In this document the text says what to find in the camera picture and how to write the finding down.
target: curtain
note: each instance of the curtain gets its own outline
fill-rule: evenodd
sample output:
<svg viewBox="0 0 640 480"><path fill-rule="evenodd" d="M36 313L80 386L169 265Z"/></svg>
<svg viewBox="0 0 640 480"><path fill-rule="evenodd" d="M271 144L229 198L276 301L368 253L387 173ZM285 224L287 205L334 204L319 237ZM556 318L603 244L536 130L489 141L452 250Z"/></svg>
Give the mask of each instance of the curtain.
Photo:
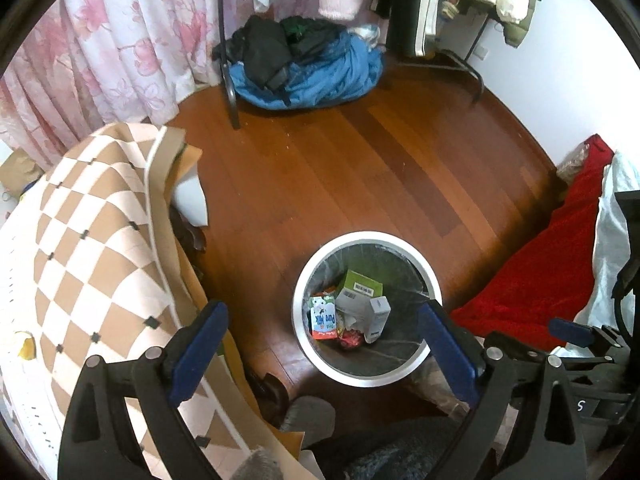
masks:
<svg viewBox="0 0 640 480"><path fill-rule="evenodd" d="M226 30L251 11L226 0ZM218 36L216 0L57 0L0 80L0 139L48 169L105 123L164 124L220 82Z"/></svg>

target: sticker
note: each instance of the sticker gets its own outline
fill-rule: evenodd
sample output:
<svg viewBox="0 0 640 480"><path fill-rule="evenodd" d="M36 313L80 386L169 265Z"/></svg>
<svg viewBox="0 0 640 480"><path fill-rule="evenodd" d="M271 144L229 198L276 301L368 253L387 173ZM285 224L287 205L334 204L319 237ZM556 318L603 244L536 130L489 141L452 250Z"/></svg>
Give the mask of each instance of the sticker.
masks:
<svg viewBox="0 0 640 480"><path fill-rule="evenodd" d="M361 294L366 294L370 298L373 298L373 294L375 293L375 290L373 290L372 288L370 288L368 286L361 285L358 282L353 282L353 290L355 290L355 291L357 291L357 292L359 292Z"/></svg>

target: red blanket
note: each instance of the red blanket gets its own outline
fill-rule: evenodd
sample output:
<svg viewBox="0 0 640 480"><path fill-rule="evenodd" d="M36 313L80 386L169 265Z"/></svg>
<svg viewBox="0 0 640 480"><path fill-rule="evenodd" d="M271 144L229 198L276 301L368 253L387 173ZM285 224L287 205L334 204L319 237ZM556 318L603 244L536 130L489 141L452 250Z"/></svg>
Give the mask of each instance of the red blanket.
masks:
<svg viewBox="0 0 640 480"><path fill-rule="evenodd" d="M515 253L491 282L451 317L475 335L499 330L543 350L564 345L547 331L554 317L573 320L589 300L603 169L613 152L600 136L549 226Z"/></svg>

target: plastic trash bag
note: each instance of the plastic trash bag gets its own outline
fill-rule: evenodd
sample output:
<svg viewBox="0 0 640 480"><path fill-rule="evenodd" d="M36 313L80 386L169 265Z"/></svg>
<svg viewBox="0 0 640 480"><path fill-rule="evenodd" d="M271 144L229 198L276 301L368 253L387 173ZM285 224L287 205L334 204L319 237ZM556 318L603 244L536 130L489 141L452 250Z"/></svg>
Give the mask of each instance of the plastic trash bag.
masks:
<svg viewBox="0 0 640 480"><path fill-rule="evenodd" d="M391 313L380 338L373 344L345 352L338 340L316 341L309 327L307 336L318 355L344 373L374 377L404 364L422 343L418 336L418 308L429 298L424 280L402 254L377 244L357 244L331 254L306 285L303 307L308 320L308 300L313 294L338 285L347 270L354 270L382 283Z"/></svg>

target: trash can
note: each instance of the trash can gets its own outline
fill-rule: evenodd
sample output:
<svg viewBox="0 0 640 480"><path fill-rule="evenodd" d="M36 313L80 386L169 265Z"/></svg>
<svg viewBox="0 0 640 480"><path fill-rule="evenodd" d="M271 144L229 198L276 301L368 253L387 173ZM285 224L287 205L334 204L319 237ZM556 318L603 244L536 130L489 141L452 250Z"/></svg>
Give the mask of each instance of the trash can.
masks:
<svg viewBox="0 0 640 480"><path fill-rule="evenodd" d="M349 269L383 284L391 312L375 343L344 351L335 340L311 337L308 305L309 297L338 285ZM418 250L393 235L360 231L335 238L306 263L291 318L303 352L322 373L350 386L384 386L406 377L429 355L417 333L418 309L427 298L442 302L435 273Z"/></svg>

